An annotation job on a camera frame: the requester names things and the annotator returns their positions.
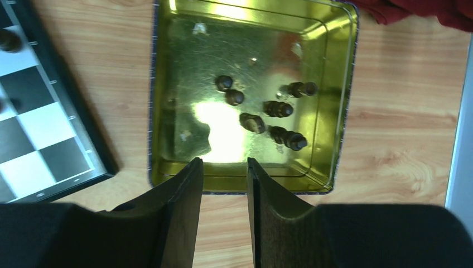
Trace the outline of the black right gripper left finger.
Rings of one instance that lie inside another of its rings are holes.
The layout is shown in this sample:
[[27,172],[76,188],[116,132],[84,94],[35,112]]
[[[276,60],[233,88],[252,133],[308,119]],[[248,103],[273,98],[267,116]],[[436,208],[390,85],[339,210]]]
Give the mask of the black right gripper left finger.
[[2,267],[191,267],[203,187],[195,158],[113,210],[72,203],[1,205]]

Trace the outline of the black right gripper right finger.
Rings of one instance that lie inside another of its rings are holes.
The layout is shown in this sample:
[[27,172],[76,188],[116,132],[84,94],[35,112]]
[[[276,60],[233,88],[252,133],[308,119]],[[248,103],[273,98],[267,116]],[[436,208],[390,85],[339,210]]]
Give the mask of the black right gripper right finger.
[[472,239],[425,204],[311,205],[254,158],[247,192],[255,267],[471,267]]

